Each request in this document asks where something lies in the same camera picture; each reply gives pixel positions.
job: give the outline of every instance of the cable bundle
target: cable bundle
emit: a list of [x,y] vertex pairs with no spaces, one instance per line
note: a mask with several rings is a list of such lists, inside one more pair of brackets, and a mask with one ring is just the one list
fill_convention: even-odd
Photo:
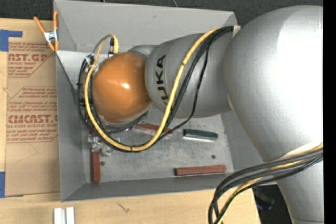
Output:
[[[209,53],[209,48],[210,45],[217,39],[219,38],[221,35],[228,33],[230,31],[232,31],[233,27],[223,27],[223,28],[215,28],[213,30],[208,31],[207,33],[203,34],[190,48],[190,50],[188,51],[188,53],[186,54],[179,70],[178,73],[176,75],[174,84],[173,84],[173,88],[172,88],[172,92],[169,98],[169,101],[167,103],[167,107],[165,109],[164,115],[163,115],[163,119],[161,121],[161,124],[159,126],[159,129],[157,131],[157,133],[153,136],[153,138],[151,140],[149,140],[147,143],[142,144],[142,145],[137,145],[137,146],[129,146],[129,145],[125,145],[122,144],[116,140],[114,140],[113,138],[111,138],[109,136],[109,134],[111,133],[115,133],[115,132],[120,132],[125,130],[128,127],[131,127],[133,125],[135,125],[137,122],[132,122],[130,124],[128,124],[127,127],[124,127],[123,129],[116,129],[113,130],[112,132],[107,133],[104,128],[102,127],[101,122],[99,121],[99,117],[97,115],[95,115],[95,110],[94,110],[94,104],[93,104],[93,100],[89,99],[89,88],[91,85],[91,76],[92,73],[97,65],[97,60],[101,51],[101,48],[104,44],[104,42],[106,41],[106,39],[108,39],[109,37],[111,39],[113,39],[113,42],[115,43],[115,46],[118,45],[118,40],[115,37],[115,35],[106,35],[105,37],[103,37],[98,44],[96,45],[95,50],[97,50],[97,54],[96,57],[93,58],[91,57],[90,59],[90,63],[88,61],[84,61],[81,69],[80,69],[80,77],[79,77],[79,81],[78,81],[78,96],[80,96],[80,91],[81,91],[81,86],[82,83],[80,81],[81,79],[81,75],[84,73],[84,71],[86,69],[88,69],[87,71],[87,76],[85,78],[85,82],[84,82],[84,103],[85,103],[85,107],[86,107],[86,111],[89,117],[90,122],[92,123],[93,126],[91,126],[83,117],[82,113],[81,113],[81,109],[80,109],[80,104],[81,102],[79,102],[79,112],[80,112],[80,116],[82,118],[82,120],[85,122],[85,125],[88,127],[88,129],[98,132],[98,135],[100,136],[100,138],[102,140],[105,141],[105,143],[112,145],[113,147],[122,150],[122,151],[132,151],[132,152],[139,152],[139,151],[143,151],[146,150],[148,148],[150,148],[152,145],[155,144],[155,142],[159,139],[162,139],[163,137],[165,137],[166,135],[168,135],[169,133],[175,131],[176,129],[180,128],[182,125],[184,125],[187,121],[190,120],[190,118],[193,116],[195,109],[196,109],[196,104],[197,104],[197,97],[198,97],[198,91],[199,88],[201,87],[201,83],[202,83],[202,78],[206,69],[206,65],[207,65],[207,60],[208,60],[208,53]],[[181,76],[183,74],[184,68],[186,66],[186,64],[188,63],[189,59],[191,58],[191,56],[193,55],[193,53],[195,52],[195,50],[199,48],[195,59],[193,60],[191,67],[186,75],[186,78],[183,81],[183,84],[181,86],[181,89],[177,95],[177,98],[174,102],[175,96],[176,96],[176,92],[177,92],[177,88],[178,88],[178,84],[180,82]],[[174,129],[172,129],[171,131],[163,134],[163,130],[166,129],[168,127],[168,125],[171,123],[171,121],[174,119],[175,114],[178,110],[178,107],[182,101],[183,95],[185,93],[185,90],[188,86],[188,83],[190,81],[190,78],[192,76],[193,70],[196,66],[196,64],[198,63],[199,59],[201,58],[201,56],[206,52],[206,58],[205,58],[205,62],[203,64],[203,68],[198,80],[198,84],[197,84],[197,88],[196,88],[196,92],[195,92],[195,98],[194,98],[194,103],[193,103],[193,109],[192,109],[192,113],[190,115],[190,117],[184,121],[183,123],[179,124],[178,126],[176,126]]]
[[[225,178],[216,188],[208,211],[209,224],[219,224],[233,199],[245,190],[297,174],[323,160],[323,143],[303,154],[238,171]],[[218,200],[229,189],[240,185],[219,212]]]

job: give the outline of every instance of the cardboard box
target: cardboard box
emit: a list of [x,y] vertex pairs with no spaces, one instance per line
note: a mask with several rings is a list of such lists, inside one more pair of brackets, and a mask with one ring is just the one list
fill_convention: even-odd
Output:
[[5,196],[59,191],[55,53],[33,20],[0,29],[22,32],[8,39]]

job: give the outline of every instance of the gray box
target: gray box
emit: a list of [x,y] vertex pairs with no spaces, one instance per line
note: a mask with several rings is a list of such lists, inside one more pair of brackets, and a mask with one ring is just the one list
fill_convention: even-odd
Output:
[[[212,189],[229,174],[261,163],[236,114],[230,111],[192,119],[185,126],[216,132],[215,142],[187,140],[179,130],[143,152],[112,151],[111,156],[101,156],[101,182],[91,183],[88,130],[77,111],[76,83],[81,62],[96,43],[108,33],[115,34],[123,52],[137,45],[159,45],[215,27],[237,25],[237,21],[233,12],[129,4],[55,0],[54,9],[59,13],[56,71],[61,201]],[[152,107],[148,122],[159,125],[162,115]],[[180,122],[174,120],[171,126]],[[150,139],[134,130],[121,135],[129,144]],[[174,168],[218,164],[225,164],[227,172],[174,176]]]

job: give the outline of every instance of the orange sphere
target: orange sphere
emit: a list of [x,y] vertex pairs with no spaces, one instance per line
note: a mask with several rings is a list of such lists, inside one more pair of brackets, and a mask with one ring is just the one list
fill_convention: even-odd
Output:
[[145,86],[146,61],[131,52],[104,60],[93,75],[92,97],[98,115],[112,124],[131,122],[152,105]]

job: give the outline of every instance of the blue tape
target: blue tape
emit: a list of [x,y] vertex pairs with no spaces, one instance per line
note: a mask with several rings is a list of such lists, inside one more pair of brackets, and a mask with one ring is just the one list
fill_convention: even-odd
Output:
[[5,172],[0,172],[0,198],[5,197]]
[[8,51],[9,37],[22,37],[22,31],[0,30],[0,51]]

